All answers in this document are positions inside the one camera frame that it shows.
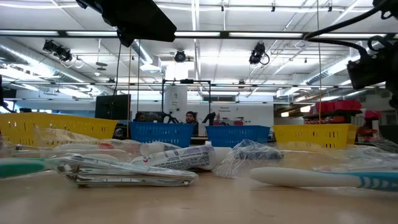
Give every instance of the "monitor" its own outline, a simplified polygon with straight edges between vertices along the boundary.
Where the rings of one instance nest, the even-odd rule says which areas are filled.
[[[128,120],[131,95],[97,96],[95,118]]]

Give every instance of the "yellow plastic basket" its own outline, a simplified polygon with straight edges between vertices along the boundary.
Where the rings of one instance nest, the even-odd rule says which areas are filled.
[[[274,132],[278,144],[294,144],[297,150],[306,150],[303,146],[313,145],[345,149],[354,144],[357,128],[353,124],[275,125]]]
[[[14,144],[37,146],[34,128],[55,128],[84,134],[96,139],[110,139],[118,121],[47,113],[0,114],[3,140]]]

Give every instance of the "ceiling beam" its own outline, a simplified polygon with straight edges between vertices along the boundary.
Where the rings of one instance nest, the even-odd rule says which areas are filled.
[[[242,39],[242,40],[303,40],[308,32],[260,32],[230,30],[180,30],[176,31],[176,39]],[[385,36],[390,32],[334,32],[318,37],[328,40],[368,40],[374,35]],[[43,37],[43,38],[82,38],[82,39],[117,39],[116,31],[103,30],[31,30],[31,29],[0,29],[0,37]]]

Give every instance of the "table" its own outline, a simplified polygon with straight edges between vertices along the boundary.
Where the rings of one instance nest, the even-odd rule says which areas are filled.
[[[293,189],[200,174],[189,187],[79,189],[58,174],[0,180],[0,223],[397,223],[398,195]]]

